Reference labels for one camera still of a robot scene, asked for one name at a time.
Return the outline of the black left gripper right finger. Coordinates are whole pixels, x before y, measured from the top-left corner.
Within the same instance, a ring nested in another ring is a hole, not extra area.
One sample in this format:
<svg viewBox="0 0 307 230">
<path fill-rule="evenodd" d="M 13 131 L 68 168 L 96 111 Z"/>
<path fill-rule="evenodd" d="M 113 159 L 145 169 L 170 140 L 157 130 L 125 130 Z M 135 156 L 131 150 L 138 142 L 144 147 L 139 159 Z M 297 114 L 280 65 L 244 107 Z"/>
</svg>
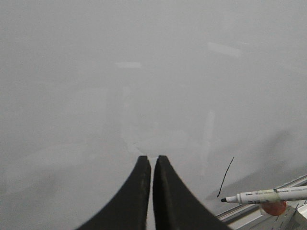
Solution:
<svg viewBox="0 0 307 230">
<path fill-rule="evenodd" d="M 157 230 L 229 230 L 182 182 L 167 156 L 156 161 L 153 210 Z"/>
</svg>

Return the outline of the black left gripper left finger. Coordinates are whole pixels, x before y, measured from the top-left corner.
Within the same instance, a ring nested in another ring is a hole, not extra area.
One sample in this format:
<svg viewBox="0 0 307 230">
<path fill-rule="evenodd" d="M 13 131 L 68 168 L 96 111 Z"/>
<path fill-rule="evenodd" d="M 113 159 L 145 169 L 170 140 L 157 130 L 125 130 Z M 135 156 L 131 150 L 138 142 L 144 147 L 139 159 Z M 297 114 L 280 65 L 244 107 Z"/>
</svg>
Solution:
<svg viewBox="0 0 307 230">
<path fill-rule="evenodd" d="M 139 156 L 122 187 L 113 198 L 79 230 L 144 230 L 151 182 L 147 156 Z"/>
</svg>

